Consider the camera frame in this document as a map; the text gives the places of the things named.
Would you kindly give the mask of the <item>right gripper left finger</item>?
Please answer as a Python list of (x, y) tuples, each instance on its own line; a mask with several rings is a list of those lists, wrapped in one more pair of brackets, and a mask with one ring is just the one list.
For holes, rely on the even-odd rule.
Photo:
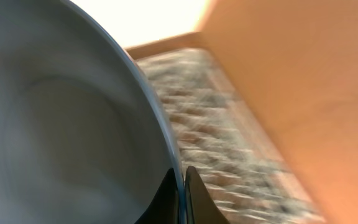
[(169, 169), (150, 205), (135, 224), (178, 224), (179, 199), (173, 168)]

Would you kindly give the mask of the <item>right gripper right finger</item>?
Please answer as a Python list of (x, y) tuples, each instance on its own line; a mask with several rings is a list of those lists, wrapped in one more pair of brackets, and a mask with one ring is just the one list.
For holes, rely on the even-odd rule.
[(186, 170), (185, 193), (188, 224), (229, 224), (193, 166)]

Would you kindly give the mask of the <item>dark blue plate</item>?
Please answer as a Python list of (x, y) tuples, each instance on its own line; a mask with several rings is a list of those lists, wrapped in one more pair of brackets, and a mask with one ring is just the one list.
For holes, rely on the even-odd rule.
[(145, 75), (71, 1), (0, 1), (0, 223), (135, 223), (173, 131)]

